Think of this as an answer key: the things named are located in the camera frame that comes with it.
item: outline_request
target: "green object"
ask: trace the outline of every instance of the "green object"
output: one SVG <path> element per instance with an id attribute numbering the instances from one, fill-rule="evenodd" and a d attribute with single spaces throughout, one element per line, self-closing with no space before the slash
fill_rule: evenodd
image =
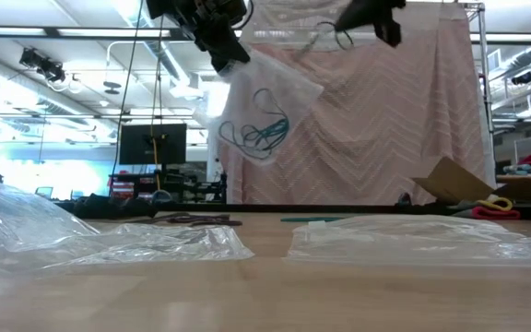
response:
<path id="1" fill-rule="evenodd" d="M 308 218 L 282 218 L 282 222 L 309 222 L 309 221 L 336 221 L 345 217 L 308 217 Z"/>

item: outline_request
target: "wooden table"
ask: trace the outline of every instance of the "wooden table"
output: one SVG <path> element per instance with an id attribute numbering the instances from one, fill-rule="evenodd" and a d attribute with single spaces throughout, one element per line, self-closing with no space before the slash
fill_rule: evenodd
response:
<path id="1" fill-rule="evenodd" d="M 238 217 L 248 260 L 0 279 L 0 332 L 531 332 L 531 268 L 289 264 L 300 224 Z"/>

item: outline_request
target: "zigzag patterned fabric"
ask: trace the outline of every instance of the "zigzag patterned fabric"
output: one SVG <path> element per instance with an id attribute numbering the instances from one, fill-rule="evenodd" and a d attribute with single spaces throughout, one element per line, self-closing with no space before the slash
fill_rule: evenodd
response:
<path id="1" fill-rule="evenodd" d="M 393 49 L 381 41 L 350 51 L 307 53 L 252 45 L 300 70 L 324 92 L 263 167 L 219 147 L 229 203 L 393 205 L 403 192 L 433 198 L 409 177 L 448 156 L 483 179 L 484 151 L 468 22 L 443 18 Z"/>

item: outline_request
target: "plastic bag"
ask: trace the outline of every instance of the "plastic bag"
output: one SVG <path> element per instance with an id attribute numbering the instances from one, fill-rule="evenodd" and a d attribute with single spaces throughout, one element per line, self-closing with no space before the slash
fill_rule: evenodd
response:
<path id="1" fill-rule="evenodd" d="M 287 259 L 365 265 L 531 265 L 531 238 L 483 220 L 365 216 L 297 228 Z"/>
<path id="2" fill-rule="evenodd" d="M 230 84 L 229 97 L 218 118 L 207 107 L 195 119 L 253 163 L 267 164 L 308 114 L 323 87 L 278 60 L 247 48 L 251 61 L 219 74 Z"/>
<path id="3" fill-rule="evenodd" d="M 123 224 L 99 232 L 41 197 L 0 184 L 0 275 L 43 268 L 62 273 L 92 264 L 251 256 L 231 227 Z"/>
<path id="4" fill-rule="evenodd" d="M 0 243 L 6 250 L 38 249 L 67 236 L 97 233 L 52 202 L 0 184 Z"/>

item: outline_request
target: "black monitor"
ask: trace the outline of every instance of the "black monitor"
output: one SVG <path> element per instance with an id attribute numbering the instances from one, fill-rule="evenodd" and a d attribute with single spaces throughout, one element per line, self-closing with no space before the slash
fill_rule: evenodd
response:
<path id="1" fill-rule="evenodd" d="M 185 163 L 187 124 L 154 124 L 158 164 Z M 120 135 L 121 165 L 155 163 L 150 125 L 123 125 Z"/>

